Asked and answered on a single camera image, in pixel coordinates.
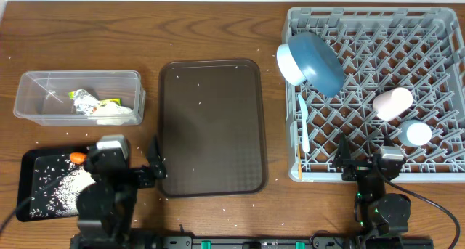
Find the light blue cup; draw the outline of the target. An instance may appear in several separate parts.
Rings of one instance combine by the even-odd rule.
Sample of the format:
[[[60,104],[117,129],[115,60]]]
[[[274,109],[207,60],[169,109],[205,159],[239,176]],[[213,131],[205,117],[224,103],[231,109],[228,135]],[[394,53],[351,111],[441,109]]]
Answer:
[[[398,139],[407,147],[420,147],[432,138],[430,127],[418,120],[404,121],[399,125],[400,134]]]

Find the orange carrot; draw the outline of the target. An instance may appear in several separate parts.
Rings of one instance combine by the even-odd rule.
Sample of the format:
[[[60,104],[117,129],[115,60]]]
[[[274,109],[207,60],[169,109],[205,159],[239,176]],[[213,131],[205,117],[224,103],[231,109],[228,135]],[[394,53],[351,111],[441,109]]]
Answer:
[[[86,161],[86,154],[82,152],[72,152],[69,154],[69,160],[76,165],[81,165]]]

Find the pink cup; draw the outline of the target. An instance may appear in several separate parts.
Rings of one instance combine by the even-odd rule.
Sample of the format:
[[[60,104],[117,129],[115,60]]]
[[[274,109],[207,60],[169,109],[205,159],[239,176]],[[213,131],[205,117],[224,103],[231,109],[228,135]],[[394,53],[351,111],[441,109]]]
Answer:
[[[403,87],[386,91],[373,101],[376,116],[383,121],[391,121],[413,104],[413,95]]]

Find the wooden chopstick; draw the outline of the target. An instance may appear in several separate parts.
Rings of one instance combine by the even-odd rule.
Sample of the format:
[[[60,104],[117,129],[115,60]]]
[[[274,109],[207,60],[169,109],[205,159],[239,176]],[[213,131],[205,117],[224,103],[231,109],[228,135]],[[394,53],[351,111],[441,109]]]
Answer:
[[[302,180],[302,161],[301,161],[301,153],[300,153],[300,146],[297,146],[297,155],[298,155],[298,177],[299,180]]]

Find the white tissue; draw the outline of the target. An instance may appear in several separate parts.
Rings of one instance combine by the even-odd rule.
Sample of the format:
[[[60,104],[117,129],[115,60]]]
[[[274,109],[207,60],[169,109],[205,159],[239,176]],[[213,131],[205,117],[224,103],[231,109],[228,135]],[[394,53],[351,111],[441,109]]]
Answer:
[[[133,116],[132,109],[117,105],[115,102],[107,102],[98,106],[89,118],[96,120],[97,125],[104,126],[120,126],[137,120]]]

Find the light blue plastic knife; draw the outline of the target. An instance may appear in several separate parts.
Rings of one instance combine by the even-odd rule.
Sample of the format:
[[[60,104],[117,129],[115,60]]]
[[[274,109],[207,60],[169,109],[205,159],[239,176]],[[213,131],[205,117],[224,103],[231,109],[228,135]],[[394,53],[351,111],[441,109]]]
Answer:
[[[298,95],[298,101],[299,101],[299,106],[301,110],[301,116],[302,116],[302,150],[305,153],[308,153],[310,151],[310,140],[309,140],[309,134],[308,134],[308,129],[307,129],[307,119],[309,116],[308,109],[307,109],[307,104],[302,97],[302,95]]]

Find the green snack wrapper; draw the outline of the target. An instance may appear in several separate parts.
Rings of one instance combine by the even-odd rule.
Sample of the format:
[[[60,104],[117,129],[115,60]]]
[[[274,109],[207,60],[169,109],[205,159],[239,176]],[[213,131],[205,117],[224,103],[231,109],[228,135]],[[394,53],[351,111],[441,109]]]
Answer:
[[[104,99],[98,100],[85,89],[78,89],[68,93],[69,98],[73,101],[73,110],[78,115],[90,115],[99,107],[104,107],[107,104],[113,103],[117,106],[121,105],[120,99]]]

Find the dark blue plate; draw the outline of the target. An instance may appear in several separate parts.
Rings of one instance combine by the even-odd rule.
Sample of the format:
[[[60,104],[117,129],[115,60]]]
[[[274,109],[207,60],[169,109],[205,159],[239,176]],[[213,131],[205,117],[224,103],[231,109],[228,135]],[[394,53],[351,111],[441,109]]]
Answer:
[[[314,33],[290,37],[288,48],[298,72],[288,80],[294,86],[308,81],[326,97],[335,97],[344,85],[344,70],[333,49]]]

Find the light blue rice bowl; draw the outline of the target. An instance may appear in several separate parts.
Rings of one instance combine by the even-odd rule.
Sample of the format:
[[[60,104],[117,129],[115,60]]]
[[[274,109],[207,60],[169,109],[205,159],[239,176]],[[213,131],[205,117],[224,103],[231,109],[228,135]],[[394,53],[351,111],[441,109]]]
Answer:
[[[292,57],[288,44],[281,44],[278,47],[276,59],[281,74],[291,85],[298,86],[307,80]]]

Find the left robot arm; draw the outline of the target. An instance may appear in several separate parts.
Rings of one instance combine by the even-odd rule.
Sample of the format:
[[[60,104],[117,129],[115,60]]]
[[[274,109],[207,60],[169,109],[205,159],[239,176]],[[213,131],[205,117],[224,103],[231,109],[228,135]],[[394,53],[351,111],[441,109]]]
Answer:
[[[167,175],[157,138],[149,143],[148,164],[139,168],[129,166],[129,143],[123,135],[104,136],[87,149],[83,169],[94,183],[77,197],[80,233],[70,247],[162,248],[158,235],[131,228],[138,191],[153,188]]]

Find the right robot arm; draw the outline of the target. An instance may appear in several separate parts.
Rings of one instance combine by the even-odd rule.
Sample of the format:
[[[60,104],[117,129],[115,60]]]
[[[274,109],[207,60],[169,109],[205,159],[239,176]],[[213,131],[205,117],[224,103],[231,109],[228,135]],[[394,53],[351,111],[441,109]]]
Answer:
[[[385,184],[399,176],[404,164],[401,149],[388,136],[369,158],[357,160],[351,155],[345,135],[340,135],[332,166],[342,170],[342,180],[357,183],[354,215],[361,225],[360,232],[343,241],[343,248],[403,246],[400,235],[408,231],[411,200],[399,193],[386,192]]]

